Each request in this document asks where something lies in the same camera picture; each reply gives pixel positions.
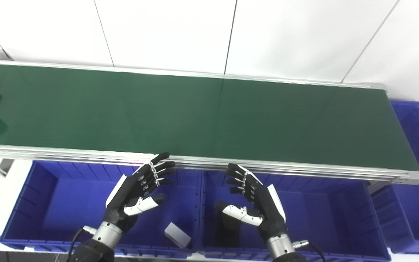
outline black cable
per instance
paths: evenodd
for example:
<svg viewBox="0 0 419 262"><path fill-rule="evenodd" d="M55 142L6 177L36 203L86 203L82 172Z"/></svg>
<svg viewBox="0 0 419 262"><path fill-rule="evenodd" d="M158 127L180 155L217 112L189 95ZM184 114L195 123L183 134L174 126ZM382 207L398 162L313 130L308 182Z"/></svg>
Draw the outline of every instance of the black cable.
<svg viewBox="0 0 419 262"><path fill-rule="evenodd" d="M67 255L67 259L65 260L65 262L69 262L70 257L72 256L72 250L73 250L73 245L75 244L75 242L77 241L77 238L79 238L80 233L83 231L83 227L79 228L79 230L77 230L77 232L75 233L75 235L72 238L72 242L70 243L70 248L69 248L69 253Z"/></svg>
<svg viewBox="0 0 419 262"><path fill-rule="evenodd" d="M311 242L308 242L308 245L318 253L318 255L321 257L321 260L323 260L323 262L326 262L326 257L324 257L323 252L321 252L321 250L319 250L319 248L317 248Z"/></svg>

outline aluminum frame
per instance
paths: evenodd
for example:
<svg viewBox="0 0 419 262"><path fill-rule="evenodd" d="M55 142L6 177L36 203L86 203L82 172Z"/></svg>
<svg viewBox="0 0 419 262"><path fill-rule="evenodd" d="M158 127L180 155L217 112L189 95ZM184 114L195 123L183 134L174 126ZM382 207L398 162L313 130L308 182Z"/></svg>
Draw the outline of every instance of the aluminum frame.
<svg viewBox="0 0 419 262"><path fill-rule="evenodd" d="M294 83L323 86L340 86L353 88L374 88L386 90L386 87L377 83L335 83L321 81L294 80L284 78L271 78L266 76L239 76L214 73L155 70L150 68L118 68L104 66L83 66L66 65L55 63L32 63L22 61L0 60L0 65L31 66L48 68L71 68L76 70L97 70L110 72L127 72L150 75L167 76L188 76L195 78L221 78L251 80L277 83ZM129 153L114 151L94 151L61 148L43 148L27 146L3 146L0 145L0 158L5 159L29 159L29 160L51 160L51 161L71 161L95 164L122 164L138 165L148 161L153 154ZM387 183L399 184L419 184L419 171L395 170L386 168L356 167L356 166L335 166L330 164L304 164L288 163L277 161L259 161L244 159L219 159L203 158L197 156L171 156L169 158L176 161L178 168L204 169L204 170L225 170L228 163L238 163L253 172L279 174L279 175L299 175L309 177L328 177L341 179L362 179L372 181L384 181Z"/></svg>

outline blue plastic bin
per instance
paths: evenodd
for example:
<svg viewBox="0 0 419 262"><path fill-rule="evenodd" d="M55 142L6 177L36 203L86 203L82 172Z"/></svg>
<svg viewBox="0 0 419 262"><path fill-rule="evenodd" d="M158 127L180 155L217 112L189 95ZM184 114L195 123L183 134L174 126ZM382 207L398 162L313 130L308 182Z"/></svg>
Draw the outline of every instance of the blue plastic bin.
<svg viewBox="0 0 419 262"><path fill-rule="evenodd" d="M419 102L391 104L419 163ZM376 192L373 201L392 252L419 254L419 186L388 186Z"/></svg>
<svg viewBox="0 0 419 262"><path fill-rule="evenodd" d="M274 184L284 206L292 241L307 239L329 261L389 261L366 182L351 179L257 174L265 185ZM216 247L217 200L250 206L241 194L230 194L223 172L208 171L203 185L202 251L209 258L271 260L256 227L242 224L238 248ZM312 249L300 253L308 261L320 260Z"/></svg>
<svg viewBox="0 0 419 262"><path fill-rule="evenodd" d="M98 227L106 198L122 174L136 167L106 164L34 161L0 242L15 249L67 252L78 228ZM186 258L196 251L201 217L202 171L177 170L172 186L160 186L168 200L140 214L115 252L147 257ZM173 222L192 237L180 249L164 234Z"/></svg>

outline silver wrist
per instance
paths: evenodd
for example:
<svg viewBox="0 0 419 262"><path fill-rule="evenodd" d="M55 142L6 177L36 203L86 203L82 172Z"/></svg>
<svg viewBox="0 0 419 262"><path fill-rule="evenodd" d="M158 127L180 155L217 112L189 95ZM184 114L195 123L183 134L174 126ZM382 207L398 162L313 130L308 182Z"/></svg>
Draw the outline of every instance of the silver wrist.
<svg viewBox="0 0 419 262"><path fill-rule="evenodd" d="M291 240L287 234L271 237L266 241L271 258L275 259L287 253L295 252Z"/></svg>
<svg viewBox="0 0 419 262"><path fill-rule="evenodd" d="M115 249L119 240L121 240L123 231L109 222L101 223L101 226L96 231L93 239L108 246L110 249Z"/></svg>

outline robotic hand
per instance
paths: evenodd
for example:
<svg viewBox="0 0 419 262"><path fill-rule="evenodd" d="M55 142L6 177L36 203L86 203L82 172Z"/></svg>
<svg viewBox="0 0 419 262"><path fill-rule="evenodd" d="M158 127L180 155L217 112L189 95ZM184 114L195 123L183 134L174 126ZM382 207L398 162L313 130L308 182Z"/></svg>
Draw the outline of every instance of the robotic hand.
<svg viewBox="0 0 419 262"><path fill-rule="evenodd" d="M148 196L161 184L172 184L171 179L163 178L173 174L172 161L158 164L169 157L162 153L140 166L131 176L123 175L106 200L106 212L98 230L91 232L92 239L81 242L70 262L112 262L114 248L122 235L128 232L138 219L138 214L145 212L166 200L166 195Z"/></svg>
<svg viewBox="0 0 419 262"><path fill-rule="evenodd" d="M268 246L273 262L306 262L302 255L295 252L287 235L286 214L274 186L272 184L268 187L263 186L252 172L238 164L229 164L226 174L233 177L227 179L226 183L236 186L229 191L233 194L242 194L255 208L218 201L216 209L258 227L258 232Z"/></svg>

